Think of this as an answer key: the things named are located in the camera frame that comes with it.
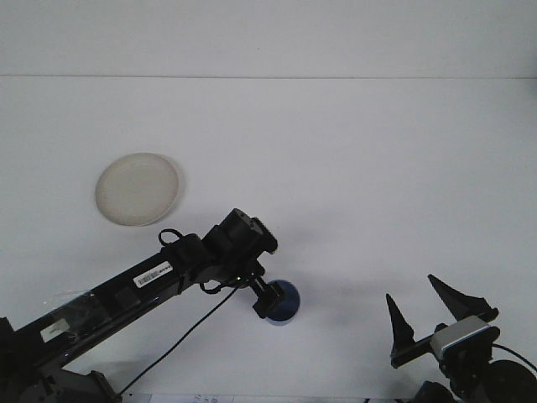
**barcode sticker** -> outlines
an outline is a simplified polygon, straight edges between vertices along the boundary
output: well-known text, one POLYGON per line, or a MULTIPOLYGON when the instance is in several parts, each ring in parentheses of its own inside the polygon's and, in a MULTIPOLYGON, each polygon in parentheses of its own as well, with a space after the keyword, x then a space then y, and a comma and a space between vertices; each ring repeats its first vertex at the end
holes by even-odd
POLYGON ((153 267, 151 270, 139 275, 138 277, 134 277, 134 284, 136 284, 138 288, 142 288, 143 286, 149 284, 151 281, 157 280, 159 277, 162 277, 163 275, 169 273, 172 270, 173 268, 171 267, 170 263, 163 262, 158 266, 153 267))
POLYGON ((62 333, 69 330, 69 323, 62 317, 58 322, 46 327, 41 331, 41 338, 45 343, 49 342, 53 338, 57 338, 62 333))

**white label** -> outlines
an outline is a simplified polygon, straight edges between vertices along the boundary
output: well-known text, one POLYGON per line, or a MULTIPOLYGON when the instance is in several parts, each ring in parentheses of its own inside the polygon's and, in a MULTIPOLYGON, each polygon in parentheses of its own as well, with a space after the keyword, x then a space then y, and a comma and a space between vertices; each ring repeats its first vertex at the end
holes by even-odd
POLYGON ((156 267, 153 267, 151 270, 146 271, 142 275, 139 275, 138 277, 134 277, 134 284, 138 288, 142 288, 143 286, 149 284, 153 280, 157 280, 159 277, 162 277, 166 273, 169 273, 172 271, 173 268, 171 267, 171 264, 168 262, 163 262, 159 264, 156 267))
POLYGON ((45 343, 49 342, 53 338, 57 338, 62 333, 69 330, 69 323, 62 317, 58 322, 46 327, 41 331, 41 337, 45 343))

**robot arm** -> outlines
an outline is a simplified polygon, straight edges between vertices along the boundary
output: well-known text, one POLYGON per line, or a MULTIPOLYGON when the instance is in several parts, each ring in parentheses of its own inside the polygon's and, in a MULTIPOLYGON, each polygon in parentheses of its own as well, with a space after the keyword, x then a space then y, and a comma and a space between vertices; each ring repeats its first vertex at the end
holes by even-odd
POLYGON ((250 285, 260 317, 283 300, 279 284, 261 278, 258 257, 277 242, 256 217, 235 209, 203 239, 175 233, 173 243, 159 236, 154 256, 17 331, 0 318, 0 403, 121 401, 102 374, 62 367, 194 284, 250 285))
MULTIPOLYGON (((468 403, 535 403, 537 379, 513 361, 493 359, 492 348, 499 337, 488 322, 498 316, 484 298, 466 296, 429 275, 429 280, 457 322, 439 324, 435 332, 416 342, 414 329, 404 320, 390 295, 386 295, 394 331, 391 361, 394 368, 425 353, 432 353, 450 388, 468 403)), ((413 403, 454 403, 444 386, 425 382, 413 403)))

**white table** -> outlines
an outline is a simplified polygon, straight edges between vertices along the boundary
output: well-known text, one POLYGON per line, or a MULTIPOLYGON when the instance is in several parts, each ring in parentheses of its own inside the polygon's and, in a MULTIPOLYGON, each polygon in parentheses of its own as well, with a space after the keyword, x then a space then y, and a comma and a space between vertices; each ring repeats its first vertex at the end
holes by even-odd
MULTIPOLYGON (((279 240, 262 262, 299 288, 295 320, 259 320, 245 290, 133 391, 412 396, 445 380, 431 356, 390 367, 384 294, 427 336, 453 322, 429 273, 486 296, 500 341, 537 357, 536 80, 4 77, 0 93, 0 307, 16 328, 158 252, 161 228, 203 235, 240 207, 279 240), (180 202, 122 228, 94 186, 138 151, 176 161, 180 202)), ((220 298, 188 290, 69 368, 121 389, 220 298)))

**white backdrop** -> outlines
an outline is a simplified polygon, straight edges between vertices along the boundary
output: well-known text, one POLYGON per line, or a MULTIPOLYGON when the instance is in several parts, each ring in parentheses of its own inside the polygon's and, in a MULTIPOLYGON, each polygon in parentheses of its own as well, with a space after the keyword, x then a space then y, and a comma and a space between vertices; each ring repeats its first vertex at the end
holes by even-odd
POLYGON ((535 0, 2 0, 0 73, 536 77, 535 0))
MULTIPOLYGON (((16 328, 156 253, 161 228, 205 234, 240 207, 279 240, 263 264, 299 288, 295 320, 259 320, 245 290, 133 390, 411 396, 444 380, 432 357, 391 369, 384 294, 424 337, 453 321, 429 273, 486 296, 501 341, 537 356, 536 80, 4 77, 0 92, 0 307, 16 328), (94 186, 138 151, 174 159, 183 191, 162 222, 122 228, 94 186)), ((71 368, 119 389, 220 298, 188 290, 71 368)))

